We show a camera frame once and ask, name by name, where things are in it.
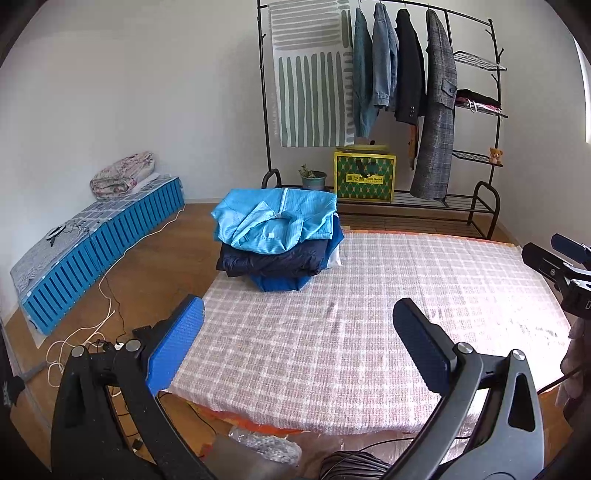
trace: cord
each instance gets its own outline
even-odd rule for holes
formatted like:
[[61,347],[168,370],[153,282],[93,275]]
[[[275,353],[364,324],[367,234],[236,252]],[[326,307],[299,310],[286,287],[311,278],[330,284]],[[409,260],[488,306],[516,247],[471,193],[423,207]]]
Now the cord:
[[207,425],[209,428],[211,428],[211,430],[212,430],[212,432],[213,432],[213,435],[214,435],[214,436],[216,436],[216,435],[217,435],[216,429],[215,429],[215,428],[213,428],[213,427],[212,427],[212,426],[211,426],[211,425],[210,425],[208,422],[206,422],[206,421],[203,419],[203,417],[202,417],[202,416],[201,416],[201,415],[200,415],[200,414],[197,412],[197,410],[195,410],[195,409],[193,408],[193,406],[192,406],[190,403],[187,403],[187,405],[189,406],[189,408],[190,408],[191,410],[193,410],[193,413],[194,413],[194,414],[197,416],[197,418],[199,418],[199,420],[201,420],[201,421],[202,421],[202,422],[203,422],[205,425]]
[[[367,450],[368,448],[371,447],[375,447],[378,445],[383,445],[384,443],[392,443],[392,442],[403,442],[405,440],[414,440],[416,437],[408,437],[408,438],[404,438],[404,439],[391,439],[391,440],[384,440],[383,442],[376,442],[376,443],[372,443],[371,445],[367,445],[367,447],[363,447],[360,450],[356,450],[355,452],[352,452],[350,454],[348,454],[345,458],[342,458],[341,460],[339,460],[338,462],[336,462],[333,466],[331,466],[325,473],[324,475],[322,475],[320,477],[320,480],[325,480],[328,477],[328,474],[337,466],[340,465],[341,463],[343,463],[345,460],[350,459],[353,456],[356,456],[360,453],[362,453],[364,450]],[[467,437],[456,437],[456,440],[467,440],[468,438],[470,438],[470,436]],[[332,455],[336,455],[339,453],[345,453],[345,452],[336,452],[333,453]],[[376,470],[376,473],[378,473],[378,471],[380,471],[380,474],[385,473],[386,469],[384,469],[384,471],[381,471],[381,469],[387,465],[385,462],[383,462],[382,460],[376,459],[373,456],[370,458],[369,456],[362,456],[359,461],[358,461],[358,465],[361,465],[363,463],[363,466],[365,466],[366,468],[374,468]],[[337,476],[335,478],[338,478],[340,476],[342,476],[342,473],[337,474]]]
[[[108,269],[108,270],[107,270],[107,271],[104,273],[103,277],[100,279],[100,282],[99,282],[99,291],[100,291],[100,294],[101,294],[101,295],[102,295],[102,296],[103,296],[103,297],[104,297],[106,300],[109,300],[109,309],[108,309],[108,312],[109,312],[109,313],[107,314],[107,316],[105,317],[105,319],[104,319],[104,320],[102,320],[102,321],[101,321],[100,323],[98,323],[97,325],[94,325],[93,327],[82,327],[82,328],[79,328],[79,329],[78,329],[78,330],[76,330],[75,332],[73,332],[73,333],[69,334],[69,336],[68,336],[68,337],[67,337],[65,340],[58,340],[57,342],[53,342],[53,343],[52,343],[52,344],[49,346],[49,348],[47,349],[46,355],[45,355],[45,360],[46,360],[46,362],[47,362],[47,363],[48,363],[48,365],[49,365],[49,366],[48,366],[48,368],[47,368],[47,383],[48,383],[48,384],[49,384],[51,387],[53,387],[53,388],[59,388],[59,385],[53,385],[53,384],[51,383],[51,381],[49,380],[50,373],[51,373],[51,367],[53,367],[53,366],[57,365],[57,366],[59,367],[59,369],[60,369],[60,372],[63,374],[63,372],[64,372],[64,364],[61,362],[61,356],[63,355],[63,351],[64,351],[64,345],[68,345],[69,347],[72,347],[72,348],[74,348],[74,345],[72,345],[71,343],[68,343],[68,340],[69,340],[70,338],[72,338],[72,336],[74,336],[75,334],[77,334],[77,333],[78,333],[79,331],[81,331],[81,330],[92,330],[92,329],[94,329],[94,331],[93,331],[93,332],[90,334],[90,336],[89,336],[89,337],[88,337],[88,338],[87,338],[87,339],[86,339],[86,340],[85,340],[85,341],[82,343],[82,345],[83,345],[83,346],[86,346],[88,343],[91,343],[91,342],[90,342],[90,339],[91,339],[91,338],[93,338],[95,335],[101,335],[101,337],[103,338],[103,340],[105,340],[105,341],[106,341],[105,335],[104,335],[102,332],[100,332],[100,329],[103,327],[103,325],[106,323],[106,321],[107,321],[107,320],[109,320],[109,319],[110,319],[110,318],[113,316],[113,314],[115,313],[115,310],[111,310],[111,307],[113,306],[113,298],[111,298],[111,297],[108,297],[107,295],[105,295],[105,293],[103,292],[102,288],[100,287],[100,286],[102,285],[102,283],[103,283],[103,280],[104,280],[104,279],[106,278],[106,276],[108,275],[108,273],[109,273],[109,272],[110,272],[110,271],[113,269],[113,267],[114,267],[114,266],[115,266],[117,263],[119,263],[119,262],[120,262],[120,261],[121,261],[121,260],[124,258],[124,256],[127,254],[127,252],[128,252],[129,250],[131,250],[133,247],[135,247],[135,246],[136,246],[138,243],[140,243],[140,242],[141,242],[141,241],[142,241],[144,238],[148,238],[149,236],[156,235],[157,233],[160,233],[162,230],[164,230],[164,229],[165,229],[165,228],[166,228],[168,225],[170,225],[171,223],[173,223],[173,222],[176,222],[176,220],[178,219],[178,216],[180,215],[180,213],[181,213],[181,212],[184,212],[184,210],[185,210],[185,205],[183,205],[183,208],[177,212],[177,214],[176,214],[176,216],[174,217],[174,219],[172,219],[172,220],[170,220],[169,222],[165,223],[165,224],[164,224],[164,226],[163,226],[163,227],[162,227],[160,230],[157,230],[157,231],[155,231],[155,232],[149,233],[148,235],[144,235],[144,236],[143,236],[142,238],[140,238],[140,239],[139,239],[139,240],[138,240],[136,243],[134,243],[133,245],[131,245],[131,247],[127,248],[127,249],[125,250],[125,252],[123,252],[123,255],[121,255],[121,257],[120,257],[120,258],[118,258],[118,259],[117,259],[117,261],[116,261],[116,262],[115,262],[113,265],[111,265],[111,266],[109,267],[109,269]],[[54,345],[57,345],[58,343],[61,343],[61,348],[60,348],[60,355],[57,357],[57,360],[55,360],[55,361],[53,361],[53,362],[50,362],[50,361],[49,361],[49,358],[48,358],[48,357],[49,357],[49,351],[51,350],[51,348],[52,348]]]
[[556,385],[561,384],[564,380],[568,380],[570,377],[572,377],[575,373],[580,372],[584,367],[584,364],[579,365],[577,368],[575,368],[574,370],[572,370],[571,372],[567,373],[566,375],[563,375],[562,377],[560,377],[558,380],[554,380],[552,383],[549,383],[548,385],[546,385],[545,387],[542,387],[538,390],[538,395],[541,395],[542,393],[544,393],[545,391],[554,388]]
[[107,286],[109,287],[109,291],[111,292],[111,295],[113,295],[113,299],[117,302],[117,313],[119,313],[119,318],[121,318],[121,326],[123,328],[123,333],[118,335],[117,338],[115,339],[115,343],[117,343],[117,342],[119,342],[119,338],[123,337],[123,335],[127,335],[127,332],[125,331],[125,319],[123,318],[123,314],[121,313],[121,302],[115,296],[115,293],[113,292],[113,288],[111,288],[111,284],[109,283],[109,277],[105,276],[105,281],[107,282]]

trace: gray plaid coat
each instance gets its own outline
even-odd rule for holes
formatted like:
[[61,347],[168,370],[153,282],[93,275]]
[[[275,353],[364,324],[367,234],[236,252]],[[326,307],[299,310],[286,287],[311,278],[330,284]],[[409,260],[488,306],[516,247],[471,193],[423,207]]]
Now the gray plaid coat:
[[452,166],[457,72],[445,28],[433,10],[427,11],[427,32],[427,111],[410,193],[422,199],[443,199]]

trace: sleeve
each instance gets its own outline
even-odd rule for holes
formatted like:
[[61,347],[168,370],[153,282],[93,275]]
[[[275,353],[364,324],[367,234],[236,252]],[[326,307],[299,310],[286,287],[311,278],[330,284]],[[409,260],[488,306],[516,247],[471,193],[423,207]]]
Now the sleeve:
[[374,13],[374,94],[372,103],[377,108],[385,108],[390,103],[392,63],[388,27],[382,11],[379,9],[380,5],[376,5]]

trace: plant pot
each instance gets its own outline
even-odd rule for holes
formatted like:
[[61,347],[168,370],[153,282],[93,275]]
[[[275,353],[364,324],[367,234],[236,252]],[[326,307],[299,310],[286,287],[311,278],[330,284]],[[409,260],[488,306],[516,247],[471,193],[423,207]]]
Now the plant pot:
[[304,190],[324,190],[324,185],[326,183],[326,173],[323,171],[314,170],[314,174],[317,176],[315,179],[305,179],[304,177],[301,178],[301,184],[304,187]]

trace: pink checkered blanket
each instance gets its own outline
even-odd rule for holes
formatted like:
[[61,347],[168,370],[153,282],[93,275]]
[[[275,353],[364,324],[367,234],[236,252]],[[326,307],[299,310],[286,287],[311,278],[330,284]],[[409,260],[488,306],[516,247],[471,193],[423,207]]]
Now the pink checkered blanket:
[[[454,342],[528,357],[559,376],[569,324],[544,279],[506,244],[416,233],[348,233],[343,266],[303,291],[262,293],[220,273],[205,323],[169,391],[277,428],[352,434],[421,429],[439,401],[392,327],[410,297]],[[483,395],[468,422],[475,423]]]

